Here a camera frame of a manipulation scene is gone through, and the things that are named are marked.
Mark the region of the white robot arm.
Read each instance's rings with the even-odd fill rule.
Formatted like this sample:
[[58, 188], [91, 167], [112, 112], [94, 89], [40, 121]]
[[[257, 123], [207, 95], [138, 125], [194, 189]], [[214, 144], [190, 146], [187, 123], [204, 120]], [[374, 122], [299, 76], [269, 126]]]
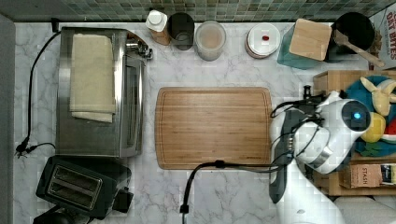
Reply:
[[362, 102], [337, 91], [280, 104], [271, 114], [269, 196], [280, 224], [345, 224], [340, 209], [305, 177], [306, 165], [327, 175], [347, 166], [371, 124]]

